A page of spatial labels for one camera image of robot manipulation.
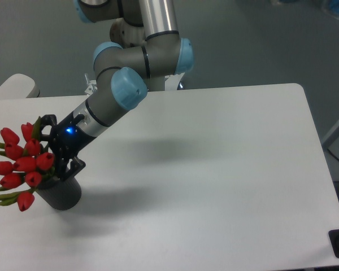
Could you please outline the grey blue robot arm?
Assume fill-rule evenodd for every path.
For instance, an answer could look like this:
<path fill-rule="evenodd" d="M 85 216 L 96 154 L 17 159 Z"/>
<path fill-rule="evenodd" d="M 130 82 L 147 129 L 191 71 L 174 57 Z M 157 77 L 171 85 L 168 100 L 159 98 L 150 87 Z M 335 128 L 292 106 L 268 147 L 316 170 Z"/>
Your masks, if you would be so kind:
<path fill-rule="evenodd" d="M 179 35 L 172 1 L 76 1 L 75 7 L 85 22 L 123 19 L 143 28 L 144 37 L 131 47 L 100 44 L 93 54 L 97 90 L 62 121 L 42 117 L 41 125 L 51 127 L 41 136 L 54 154 L 49 176 L 61 181 L 84 168 L 77 155 L 85 146 L 147 96 L 147 81 L 194 66 L 192 45 Z"/>

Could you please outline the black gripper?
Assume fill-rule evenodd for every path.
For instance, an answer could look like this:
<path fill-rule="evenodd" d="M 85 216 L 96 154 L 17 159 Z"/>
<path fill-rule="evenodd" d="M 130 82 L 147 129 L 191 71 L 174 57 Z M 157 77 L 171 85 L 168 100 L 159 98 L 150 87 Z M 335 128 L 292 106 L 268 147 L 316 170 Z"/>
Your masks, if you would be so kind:
<path fill-rule="evenodd" d="M 75 117 L 71 113 L 59 123 L 53 114 L 41 117 L 40 141 L 49 143 L 49 148 L 57 160 L 55 175 L 61 181 L 74 178 L 86 166 L 85 162 L 76 155 L 95 137 L 79 128 L 79 123 L 84 119 L 85 115 L 82 113 Z"/>

